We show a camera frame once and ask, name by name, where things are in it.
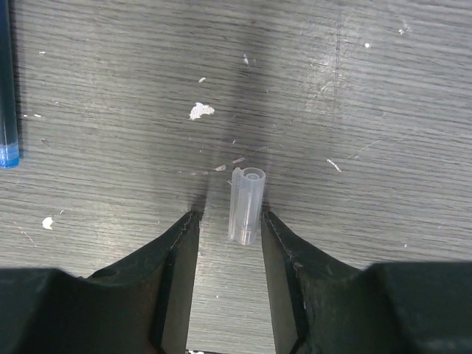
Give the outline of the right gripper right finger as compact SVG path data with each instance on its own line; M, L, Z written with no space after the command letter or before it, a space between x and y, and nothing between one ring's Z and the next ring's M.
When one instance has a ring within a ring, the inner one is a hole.
M375 263L360 270L261 222L278 353L469 353L469 262Z

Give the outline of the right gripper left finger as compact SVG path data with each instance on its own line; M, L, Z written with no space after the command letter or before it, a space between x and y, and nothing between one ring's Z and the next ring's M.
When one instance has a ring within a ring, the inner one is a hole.
M200 214L89 277L1 270L3 353L183 353Z

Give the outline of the blue gel pen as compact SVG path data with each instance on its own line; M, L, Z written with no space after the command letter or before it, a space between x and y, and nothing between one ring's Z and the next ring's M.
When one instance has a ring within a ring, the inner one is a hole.
M8 1L1 0L1 169L19 165L13 53Z

